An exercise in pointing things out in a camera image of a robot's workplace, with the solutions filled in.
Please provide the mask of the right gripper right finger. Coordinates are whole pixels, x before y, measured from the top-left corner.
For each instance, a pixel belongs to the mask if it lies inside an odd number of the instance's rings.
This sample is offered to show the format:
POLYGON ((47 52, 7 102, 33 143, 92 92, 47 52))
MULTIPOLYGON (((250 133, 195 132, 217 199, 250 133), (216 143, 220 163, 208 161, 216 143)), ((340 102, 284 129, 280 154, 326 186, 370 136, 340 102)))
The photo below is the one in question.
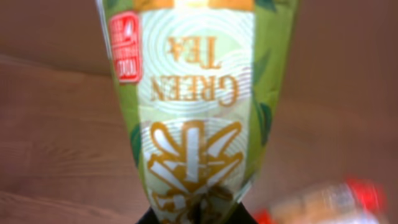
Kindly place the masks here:
POLYGON ((255 218, 246 210, 242 202, 233 203, 224 224, 258 224, 255 218))

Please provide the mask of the green yellow snack bar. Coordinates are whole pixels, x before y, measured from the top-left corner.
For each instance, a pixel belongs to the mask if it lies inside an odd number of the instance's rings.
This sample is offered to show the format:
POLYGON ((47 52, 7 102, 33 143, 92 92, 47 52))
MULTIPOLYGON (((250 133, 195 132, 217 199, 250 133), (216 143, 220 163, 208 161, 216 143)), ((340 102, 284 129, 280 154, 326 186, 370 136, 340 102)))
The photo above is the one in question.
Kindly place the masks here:
POLYGON ((224 223, 261 167, 299 2, 96 6, 150 207, 160 223, 224 223))

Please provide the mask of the spaghetti pack with red ends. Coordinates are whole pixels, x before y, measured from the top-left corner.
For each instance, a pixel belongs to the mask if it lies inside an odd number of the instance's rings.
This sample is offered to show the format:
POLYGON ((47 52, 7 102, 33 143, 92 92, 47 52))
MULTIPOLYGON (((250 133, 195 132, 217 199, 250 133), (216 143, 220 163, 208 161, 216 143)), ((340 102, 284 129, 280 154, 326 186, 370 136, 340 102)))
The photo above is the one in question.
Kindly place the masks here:
POLYGON ((369 180, 310 187, 254 214, 259 224, 388 224, 385 195, 369 180))

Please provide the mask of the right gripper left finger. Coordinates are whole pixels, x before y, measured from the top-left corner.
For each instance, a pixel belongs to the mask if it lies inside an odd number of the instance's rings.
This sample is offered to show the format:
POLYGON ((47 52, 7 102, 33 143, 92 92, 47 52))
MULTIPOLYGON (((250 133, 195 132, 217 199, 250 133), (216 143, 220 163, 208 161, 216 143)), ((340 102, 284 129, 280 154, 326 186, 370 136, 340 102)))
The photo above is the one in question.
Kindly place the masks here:
POLYGON ((149 209, 138 219, 136 224, 160 224, 155 211, 149 207, 149 209))

